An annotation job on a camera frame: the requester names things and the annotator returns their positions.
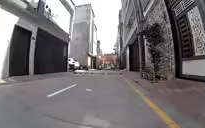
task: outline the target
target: carved door panel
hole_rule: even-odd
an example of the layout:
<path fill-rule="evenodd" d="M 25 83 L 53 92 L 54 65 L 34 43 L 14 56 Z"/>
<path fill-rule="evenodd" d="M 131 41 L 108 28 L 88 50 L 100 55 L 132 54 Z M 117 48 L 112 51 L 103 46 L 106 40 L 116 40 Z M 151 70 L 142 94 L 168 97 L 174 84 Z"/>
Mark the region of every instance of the carved door panel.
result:
<path fill-rule="evenodd" d="M 177 48 L 179 77 L 205 80 L 205 29 L 198 0 L 166 0 Z"/>

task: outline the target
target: street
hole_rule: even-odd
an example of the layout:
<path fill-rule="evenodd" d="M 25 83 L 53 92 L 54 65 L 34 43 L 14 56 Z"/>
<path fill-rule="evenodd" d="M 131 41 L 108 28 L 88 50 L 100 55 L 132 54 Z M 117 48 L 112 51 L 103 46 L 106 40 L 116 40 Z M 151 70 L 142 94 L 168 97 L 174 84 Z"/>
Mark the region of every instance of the street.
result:
<path fill-rule="evenodd" d="M 148 102 L 119 74 L 64 75 L 4 85 L 0 128 L 179 127 L 168 124 L 171 118 L 159 115 L 162 110 L 157 112 Z"/>

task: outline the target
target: parked car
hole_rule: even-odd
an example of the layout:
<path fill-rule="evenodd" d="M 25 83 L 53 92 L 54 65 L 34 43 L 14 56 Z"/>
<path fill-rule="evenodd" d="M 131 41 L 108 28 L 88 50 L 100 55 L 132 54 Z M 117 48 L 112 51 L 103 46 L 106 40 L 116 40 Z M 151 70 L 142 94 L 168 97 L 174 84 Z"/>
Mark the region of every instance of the parked car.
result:
<path fill-rule="evenodd" d="M 68 64 L 69 70 L 78 70 L 80 68 L 79 62 L 77 60 L 74 60 L 73 58 L 69 58 Z"/>

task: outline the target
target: stone wall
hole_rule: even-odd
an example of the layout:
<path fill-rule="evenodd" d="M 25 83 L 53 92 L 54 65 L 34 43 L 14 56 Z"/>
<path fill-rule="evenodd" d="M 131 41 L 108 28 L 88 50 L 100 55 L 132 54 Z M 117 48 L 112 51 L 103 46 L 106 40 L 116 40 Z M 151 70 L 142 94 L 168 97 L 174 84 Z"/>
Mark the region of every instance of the stone wall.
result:
<path fill-rule="evenodd" d="M 159 23 L 161 25 L 161 33 L 164 38 L 164 42 L 158 46 L 162 52 L 160 71 L 158 72 L 158 75 L 168 79 L 168 77 L 174 76 L 175 62 L 171 24 L 164 0 L 154 0 L 152 7 L 145 16 L 143 26 L 147 27 L 148 25 L 152 25 L 154 23 Z M 146 54 L 146 65 L 150 65 L 149 67 L 151 68 L 152 64 L 150 61 L 150 56 L 148 55 L 149 53 Z"/>

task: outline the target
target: door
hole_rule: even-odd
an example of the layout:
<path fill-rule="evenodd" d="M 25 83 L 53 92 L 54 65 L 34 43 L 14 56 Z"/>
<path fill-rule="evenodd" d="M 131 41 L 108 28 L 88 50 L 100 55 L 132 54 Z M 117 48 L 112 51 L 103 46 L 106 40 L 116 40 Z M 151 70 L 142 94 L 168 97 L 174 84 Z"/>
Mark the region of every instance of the door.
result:
<path fill-rule="evenodd" d="M 32 32 L 15 25 L 10 45 L 9 76 L 29 74 L 29 54 Z"/>
<path fill-rule="evenodd" d="M 205 24 L 199 1 L 166 2 L 174 37 L 177 77 L 205 80 Z"/>
<path fill-rule="evenodd" d="M 38 29 L 34 58 L 34 73 L 67 71 L 68 45 L 43 29 Z"/>
<path fill-rule="evenodd" d="M 136 40 L 132 45 L 129 46 L 129 62 L 130 71 L 139 71 L 139 45 L 138 40 Z"/>

